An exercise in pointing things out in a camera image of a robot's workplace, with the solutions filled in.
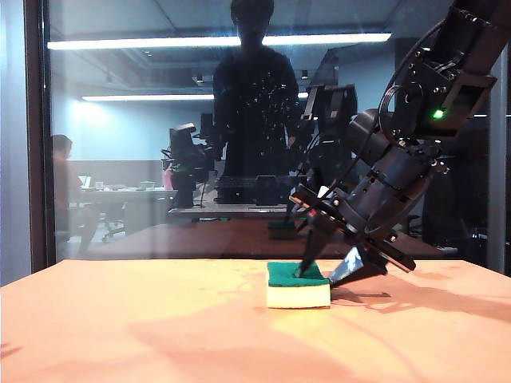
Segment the yellow sponge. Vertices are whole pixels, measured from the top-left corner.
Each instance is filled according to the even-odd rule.
[[[330,282],[314,262],[302,278],[295,277],[299,263],[269,262],[266,305],[269,308],[330,307]]]

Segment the ceiling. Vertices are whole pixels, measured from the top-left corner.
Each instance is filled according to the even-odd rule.
[[[230,0],[49,0],[50,40],[162,38],[233,35]],[[416,38],[441,19],[445,0],[275,0],[268,34],[391,32]],[[339,62],[368,58],[393,42],[357,46],[286,46],[277,50],[301,71],[315,75],[326,52]],[[76,85],[83,93],[210,93],[215,67],[225,49],[109,49],[52,51],[52,81]],[[200,73],[205,83],[197,84]]]

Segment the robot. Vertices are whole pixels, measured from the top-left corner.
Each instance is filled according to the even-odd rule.
[[[488,98],[497,81],[490,70],[511,37],[510,14],[511,0],[456,0],[446,19],[406,55],[379,107],[349,123],[345,142],[356,155],[351,165],[321,194],[304,184],[291,193],[294,210],[305,210],[309,226],[297,277],[336,232],[353,247],[331,274],[332,287],[386,274],[387,263],[405,272],[415,269],[414,260],[395,246],[400,234],[393,227],[433,177],[449,171],[438,159],[439,143],[455,140]],[[359,160],[370,171],[347,193],[340,185]]]

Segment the green led light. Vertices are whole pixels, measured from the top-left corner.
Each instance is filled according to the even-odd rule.
[[[441,110],[441,109],[438,109],[434,115],[433,115],[433,118],[435,120],[441,120],[442,118],[444,118],[446,116],[446,111],[445,110]]]

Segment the black shirt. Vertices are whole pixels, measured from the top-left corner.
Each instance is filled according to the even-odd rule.
[[[302,109],[289,59],[267,47],[250,59],[229,52],[215,72],[215,134],[228,145],[226,176],[286,175],[286,133]]]

